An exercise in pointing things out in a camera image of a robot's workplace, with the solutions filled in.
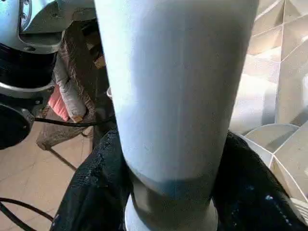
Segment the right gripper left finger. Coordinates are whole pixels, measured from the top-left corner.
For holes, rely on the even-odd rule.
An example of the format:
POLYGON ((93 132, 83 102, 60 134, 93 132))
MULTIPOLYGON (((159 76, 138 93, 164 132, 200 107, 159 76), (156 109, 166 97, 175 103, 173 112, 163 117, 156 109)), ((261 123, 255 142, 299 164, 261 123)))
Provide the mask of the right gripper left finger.
POLYGON ((56 231, 124 231, 132 189, 117 129, 75 171, 54 217, 56 231))

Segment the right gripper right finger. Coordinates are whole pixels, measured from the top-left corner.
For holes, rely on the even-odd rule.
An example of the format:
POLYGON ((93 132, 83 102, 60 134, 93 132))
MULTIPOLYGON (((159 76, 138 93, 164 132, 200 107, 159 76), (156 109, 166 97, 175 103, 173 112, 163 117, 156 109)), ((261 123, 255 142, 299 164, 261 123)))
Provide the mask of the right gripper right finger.
POLYGON ((213 189, 220 231, 306 231, 274 174, 242 138, 227 133, 213 189))

